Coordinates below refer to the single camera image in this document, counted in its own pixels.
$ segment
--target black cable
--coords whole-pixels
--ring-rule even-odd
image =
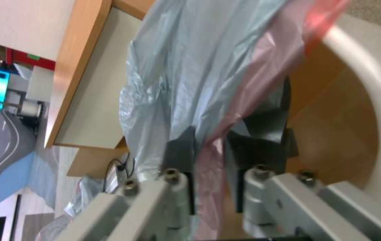
[[[106,192],[106,182],[107,182],[107,174],[109,173],[109,169],[111,164],[115,161],[116,159],[112,159],[109,164],[107,165],[106,173],[104,174],[104,183],[103,183],[103,192]]]
[[[128,169],[126,168],[126,165],[127,165],[127,163],[128,163],[128,159],[129,159],[129,153],[128,153],[128,155],[126,156],[126,160],[125,160],[124,163],[122,163],[122,162],[121,162],[119,159],[117,159],[117,158],[113,158],[113,159],[109,162],[109,164],[107,165],[106,173],[104,174],[103,192],[106,192],[107,175],[109,174],[110,166],[111,166],[111,164],[112,164],[114,161],[117,161],[118,163],[120,163],[120,165],[116,167],[117,170],[122,171],[122,170],[118,169],[118,168],[121,166],[121,167],[123,167],[123,169],[125,170],[126,178],[128,179],[129,177],[131,177],[132,173],[134,172],[134,167],[132,167],[131,175],[129,175],[129,173],[128,173]]]

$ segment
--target white curved line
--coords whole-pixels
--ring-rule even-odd
[[[7,161],[10,156],[16,151],[17,149],[17,146],[19,145],[19,133],[17,132],[17,128],[14,126],[13,122],[10,120],[10,118],[7,116],[7,114],[3,113],[3,116],[6,117],[8,119],[8,121],[11,123],[11,126],[13,126],[13,129],[14,131],[16,132],[16,136],[17,136],[17,141],[16,141],[16,145],[14,146],[13,148],[13,151],[6,157],[4,158],[4,160],[2,160],[2,162],[0,162],[0,166],[5,162]]]

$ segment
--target pink plastic bag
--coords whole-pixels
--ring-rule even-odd
[[[348,0],[292,0],[273,18],[257,41],[252,61],[216,131],[205,141],[196,162],[198,215],[195,238],[216,239],[221,232],[224,198],[223,140],[230,128],[251,114],[310,51]]]

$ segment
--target beige wall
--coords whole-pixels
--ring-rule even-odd
[[[0,0],[0,45],[56,60],[74,0]]]

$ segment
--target blue wall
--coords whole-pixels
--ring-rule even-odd
[[[33,158],[34,151],[0,173],[0,202],[21,188],[26,187]]]

